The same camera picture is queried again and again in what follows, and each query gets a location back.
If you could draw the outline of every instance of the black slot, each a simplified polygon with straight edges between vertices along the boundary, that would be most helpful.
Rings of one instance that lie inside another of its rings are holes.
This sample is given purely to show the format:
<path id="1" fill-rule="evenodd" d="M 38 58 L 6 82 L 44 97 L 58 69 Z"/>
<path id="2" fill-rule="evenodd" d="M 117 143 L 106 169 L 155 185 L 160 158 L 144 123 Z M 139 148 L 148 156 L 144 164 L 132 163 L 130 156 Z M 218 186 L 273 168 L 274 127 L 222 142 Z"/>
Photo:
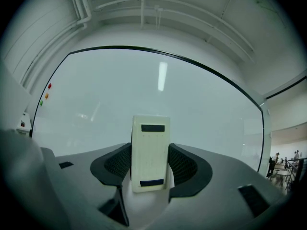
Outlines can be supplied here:
<path id="1" fill-rule="evenodd" d="M 269 204 L 252 185 L 239 187 L 238 190 L 244 197 L 254 217 L 257 217 L 269 207 Z"/>
<path id="2" fill-rule="evenodd" d="M 59 163 L 59 166 L 61 167 L 61 169 L 64 169 L 64 168 L 72 166 L 72 165 L 73 165 L 73 163 L 71 163 L 71 162 Z"/>
<path id="3" fill-rule="evenodd" d="M 142 132 L 164 132 L 164 125 L 142 125 Z"/>
<path id="4" fill-rule="evenodd" d="M 99 211 L 124 226 L 129 226 L 129 219 L 125 210 L 121 189 L 117 189 L 114 198 L 102 205 Z"/>
<path id="5" fill-rule="evenodd" d="M 156 186 L 156 185 L 163 185 L 163 183 L 164 179 L 140 182 L 141 186 Z"/>

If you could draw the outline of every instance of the black rectangular opening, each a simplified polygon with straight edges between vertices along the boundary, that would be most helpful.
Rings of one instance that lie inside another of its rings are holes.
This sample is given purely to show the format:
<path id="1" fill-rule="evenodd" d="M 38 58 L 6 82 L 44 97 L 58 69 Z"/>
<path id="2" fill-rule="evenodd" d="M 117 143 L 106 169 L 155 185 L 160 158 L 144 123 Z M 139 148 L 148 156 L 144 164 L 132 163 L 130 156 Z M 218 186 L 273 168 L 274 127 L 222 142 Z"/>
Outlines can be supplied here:
<path id="1" fill-rule="evenodd" d="M 141 186 L 156 186 L 163 185 L 164 179 L 152 180 L 152 181 L 140 181 Z"/>
<path id="2" fill-rule="evenodd" d="M 71 162 L 59 163 L 59 166 L 61 167 L 61 169 L 64 169 L 64 168 L 72 166 L 72 165 L 73 165 L 73 163 L 71 163 Z"/>
<path id="3" fill-rule="evenodd" d="M 269 204 L 252 185 L 239 187 L 238 190 L 244 197 L 254 217 L 257 217 L 269 207 Z"/>
<path id="4" fill-rule="evenodd" d="M 164 125 L 142 125 L 142 132 L 164 132 Z"/>

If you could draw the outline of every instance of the ceiling pipe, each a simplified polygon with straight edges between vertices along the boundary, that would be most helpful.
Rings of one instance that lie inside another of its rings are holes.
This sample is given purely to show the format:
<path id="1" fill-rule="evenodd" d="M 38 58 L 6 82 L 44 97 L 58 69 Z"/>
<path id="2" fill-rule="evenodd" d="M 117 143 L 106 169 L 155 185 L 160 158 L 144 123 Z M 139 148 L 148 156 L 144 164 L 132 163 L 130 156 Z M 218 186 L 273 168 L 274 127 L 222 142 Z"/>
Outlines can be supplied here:
<path id="1" fill-rule="evenodd" d="M 187 14 L 187 13 L 183 13 L 183 12 L 179 12 L 179 11 L 175 11 L 175 10 L 166 10 L 166 9 L 164 9 L 164 11 L 166 11 L 166 12 L 171 12 L 171 13 L 176 13 L 176 14 L 181 14 L 181 15 L 187 16 L 187 17 L 189 17 L 189 18 L 192 18 L 192 19 L 194 19 L 194 20 L 197 20 L 197 21 L 199 21 L 199 22 L 202 22 L 202 23 L 208 25 L 209 27 L 211 27 L 211 28 L 213 28 L 214 30 L 218 31 L 220 34 L 224 35 L 224 36 L 227 37 L 230 41 L 232 41 L 239 49 L 241 49 L 241 50 L 244 52 L 244 54 L 250 59 L 251 62 L 253 62 L 253 63 L 255 62 L 254 59 L 248 54 L 248 52 L 247 52 L 244 48 L 242 48 L 234 39 L 232 39 L 232 38 L 231 38 L 230 36 L 228 36 L 226 33 L 222 32 L 220 29 L 218 29 L 218 28 L 214 27 L 213 25 L 209 24 L 208 22 L 206 22 L 206 21 L 204 21 L 204 20 L 201 20 L 201 19 L 199 19 L 199 18 L 197 18 L 197 17 L 195 17 L 195 16 L 193 16 L 193 15 L 189 15 L 189 14 Z"/>
<path id="2" fill-rule="evenodd" d="M 159 22 L 158 22 L 158 28 L 157 28 L 157 30 L 159 30 L 159 29 L 160 29 L 161 14 L 162 14 L 162 12 L 163 12 L 163 9 L 162 9 L 162 8 L 158 8 L 158 11 L 159 11 Z"/>
<path id="3" fill-rule="evenodd" d="M 122 2 L 127 2 L 127 1 L 134 1 L 134 0 L 116 0 L 116 1 L 108 2 L 108 3 L 104 3 L 104 4 L 96 6 L 94 11 L 98 12 L 98 11 L 102 10 L 104 7 L 107 7 L 107 6 L 110 6 L 110 5 L 113 5 L 113 4 L 122 3 Z M 233 31 L 237 36 L 239 36 L 248 45 L 248 47 L 250 48 L 251 51 L 254 51 L 254 47 L 251 45 L 251 43 L 241 33 L 239 33 L 233 26 L 231 26 L 229 23 L 227 23 L 226 21 L 224 21 L 220 17 L 216 16 L 215 14 L 213 14 L 213 13 L 211 13 L 211 12 L 209 12 L 209 11 L 203 9 L 203 8 L 189 4 L 187 2 L 182 2 L 182 1 L 178 1 L 178 0 L 157 0 L 157 1 L 166 1 L 166 2 L 181 4 L 181 5 L 199 10 L 199 11 L 201 11 L 201 12 L 207 14 L 207 15 L 210 15 L 211 17 L 215 18 L 216 20 L 218 20 L 223 25 L 227 26 L 231 31 Z"/>
<path id="4" fill-rule="evenodd" d="M 159 5 L 155 5 L 153 9 L 155 11 L 155 29 L 158 30 L 158 9 L 159 9 Z"/>
<path id="5" fill-rule="evenodd" d="M 228 0 L 227 4 L 225 5 L 225 7 L 224 7 L 224 9 L 223 9 L 223 11 L 222 11 L 221 19 L 223 19 L 224 14 L 226 13 L 226 10 L 228 9 L 229 3 L 230 3 L 230 0 Z M 210 37 L 208 38 L 207 43 L 210 43 L 211 39 L 212 39 L 212 36 L 210 36 Z"/>
<path id="6" fill-rule="evenodd" d="M 89 21 L 91 20 L 91 18 L 92 18 L 92 12 L 91 12 L 91 10 L 90 10 L 90 6 L 89 6 L 89 4 L 88 4 L 88 1 L 87 1 L 87 0 L 82 0 L 82 3 L 83 3 L 83 6 L 84 6 L 84 8 L 85 8 L 87 17 L 86 17 L 86 18 L 84 18 L 84 16 L 81 17 L 81 19 L 77 22 L 77 25 L 80 25 L 80 24 L 84 24 L 84 23 L 86 23 L 86 22 L 89 22 Z"/>
<path id="7" fill-rule="evenodd" d="M 141 29 L 144 27 L 144 0 L 141 0 Z"/>
<path id="8" fill-rule="evenodd" d="M 73 7 L 75 8 L 77 17 L 80 18 L 80 14 L 79 14 L 79 11 L 78 11 L 78 8 L 77 8 L 76 0 L 72 0 L 72 3 L 73 3 Z"/>
<path id="9" fill-rule="evenodd" d="M 85 7 L 85 11 L 87 13 L 87 17 L 84 17 L 84 12 L 81 6 L 81 2 L 80 0 L 75 0 L 76 1 L 76 7 L 78 10 L 78 13 L 80 14 L 80 20 L 76 20 L 72 23 L 70 23 L 64 30 L 62 30 L 59 34 L 57 34 L 51 41 L 49 41 L 44 47 L 43 49 L 40 50 L 40 52 L 37 54 L 37 56 L 35 57 L 35 59 L 31 62 L 30 66 L 28 67 L 28 69 L 26 70 L 26 72 L 22 75 L 21 79 L 20 79 L 20 83 L 23 85 L 25 80 L 27 79 L 28 75 L 30 74 L 32 68 L 34 67 L 34 65 L 36 64 L 36 62 L 40 59 L 40 57 L 47 51 L 47 49 L 54 44 L 58 39 L 60 39 L 62 36 L 64 36 L 68 31 L 70 31 L 71 29 L 73 29 L 74 27 L 83 24 L 83 27 L 80 27 L 79 29 L 77 29 L 76 31 L 74 31 L 73 33 L 71 33 L 70 35 L 68 35 L 65 39 L 63 39 L 62 41 L 60 41 L 60 43 L 58 45 L 56 45 L 54 47 L 54 49 L 49 52 L 48 56 L 45 58 L 45 60 L 43 62 L 41 62 L 41 64 L 39 65 L 39 67 L 37 68 L 37 70 L 35 71 L 35 73 L 33 74 L 29 84 L 27 85 L 26 89 L 28 92 L 31 91 L 38 75 L 40 74 L 40 72 L 42 71 L 42 69 L 44 68 L 44 66 L 48 63 L 48 61 L 53 57 L 53 55 L 63 46 L 65 45 L 69 40 L 71 40 L 75 35 L 77 35 L 79 32 L 81 32 L 82 30 L 85 30 L 87 28 L 87 24 L 86 22 L 90 21 L 92 18 L 92 13 L 90 11 L 89 8 L 89 4 L 87 2 L 87 0 L 82 0 L 84 7 Z"/>

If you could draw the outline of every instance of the white machine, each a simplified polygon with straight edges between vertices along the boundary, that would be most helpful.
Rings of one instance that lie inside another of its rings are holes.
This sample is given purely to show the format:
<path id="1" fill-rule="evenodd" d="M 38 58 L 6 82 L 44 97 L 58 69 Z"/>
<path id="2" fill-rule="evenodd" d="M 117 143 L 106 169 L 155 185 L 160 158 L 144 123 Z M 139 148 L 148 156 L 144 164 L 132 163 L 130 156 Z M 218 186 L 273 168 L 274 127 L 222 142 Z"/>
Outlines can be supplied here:
<path id="1" fill-rule="evenodd" d="M 136 115 L 132 127 L 131 180 L 136 193 L 166 189 L 170 118 Z"/>
<path id="2" fill-rule="evenodd" d="M 23 113 L 16 130 L 19 132 L 19 134 L 29 136 L 31 129 L 32 126 L 30 122 L 30 116 L 28 113 Z"/>

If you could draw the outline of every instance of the gray platform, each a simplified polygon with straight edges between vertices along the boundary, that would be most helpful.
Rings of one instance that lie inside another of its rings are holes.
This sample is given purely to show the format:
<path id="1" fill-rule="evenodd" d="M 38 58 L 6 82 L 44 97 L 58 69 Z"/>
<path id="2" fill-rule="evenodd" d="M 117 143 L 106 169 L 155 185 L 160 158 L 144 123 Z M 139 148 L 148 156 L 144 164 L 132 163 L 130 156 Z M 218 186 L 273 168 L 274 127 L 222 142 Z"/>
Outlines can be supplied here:
<path id="1" fill-rule="evenodd" d="M 91 174 L 91 162 L 121 145 L 55 158 L 57 163 L 70 161 L 74 164 L 63 169 L 62 173 L 95 208 L 111 199 L 115 188 L 101 184 Z M 173 198 L 147 229 L 236 229 L 244 226 L 254 217 L 237 188 L 248 184 L 254 185 L 270 205 L 283 197 L 268 180 L 239 160 L 193 147 L 178 146 L 204 158 L 213 169 L 213 177 L 196 196 Z"/>

